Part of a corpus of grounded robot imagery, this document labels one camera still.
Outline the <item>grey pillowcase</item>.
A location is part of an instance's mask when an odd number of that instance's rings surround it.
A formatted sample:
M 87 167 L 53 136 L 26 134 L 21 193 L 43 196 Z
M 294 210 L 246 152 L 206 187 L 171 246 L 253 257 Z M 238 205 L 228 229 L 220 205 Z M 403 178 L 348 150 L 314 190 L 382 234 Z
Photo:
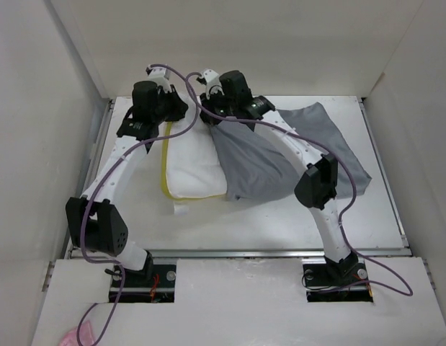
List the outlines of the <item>grey pillowcase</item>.
M 357 194 L 365 193 L 372 177 L 321 103 L 299 110 L 280 110 L 279 114 L 298 135 L 318 141 L 337 154 L 352 174 Z M 300 175 L 267 139 L 247 125 L 229 121 L 211 125 L 210 134 L 226 176 L 228 200 L 265 203 L 293 194 Z

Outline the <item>white pillow with yellow edge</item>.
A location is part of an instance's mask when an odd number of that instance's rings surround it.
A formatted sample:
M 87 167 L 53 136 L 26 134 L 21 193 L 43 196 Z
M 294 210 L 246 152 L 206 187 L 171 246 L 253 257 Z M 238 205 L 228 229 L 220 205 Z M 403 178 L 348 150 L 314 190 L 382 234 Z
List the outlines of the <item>white pillow with yellow edge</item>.
M 226 197 L 226 176 L 218 159 L 210 130 L 200 119 L 195 103 L 179 96 L 188 105 L 183 119 L 161 125 L 161 191 L 170 199 L 173 214 L 182 216 L 196 202 Z

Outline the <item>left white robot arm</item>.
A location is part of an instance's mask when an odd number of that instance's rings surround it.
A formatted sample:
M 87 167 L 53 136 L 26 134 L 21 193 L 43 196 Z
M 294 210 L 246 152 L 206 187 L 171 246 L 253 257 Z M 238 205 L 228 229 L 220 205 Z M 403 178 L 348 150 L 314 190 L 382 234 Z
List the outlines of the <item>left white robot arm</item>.
M 153 279 L 153 257 L 129 238 L 126 222 L 115 203 L 122 197 L 137 166 L 152 145 L 160 141 L 164 122 L 181 120 L 188 110 L 175 86 L 168 82 L 139 81 L 134 84 L 132 105 L 126 112 L 110 155 L 92 184 L 79 198 L 69 198 L 66 217 L 71 241 L 90 263 L 111 262 L 137 285 Z

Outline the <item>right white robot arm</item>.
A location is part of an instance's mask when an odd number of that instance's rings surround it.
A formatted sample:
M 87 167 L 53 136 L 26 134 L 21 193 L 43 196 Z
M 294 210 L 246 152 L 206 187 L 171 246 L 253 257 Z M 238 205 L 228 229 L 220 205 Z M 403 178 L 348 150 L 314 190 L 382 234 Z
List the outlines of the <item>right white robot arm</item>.
M 263 130 L 267 140 L 292 164 L 300 179 L 294 195 L 316 222 L 324 246 L 325 286 L 346 285 L 358 263 L 349 244 L 336 206 L 340 159 L 317 141 L 298 135 L 283 120 L 274 104 L 264 96 L 255 97 L 245 76 L 237 70 L 218 74 L 205 69 L 197 77 L 205 85 L 200 109 L 211 124 L 230 121 Z

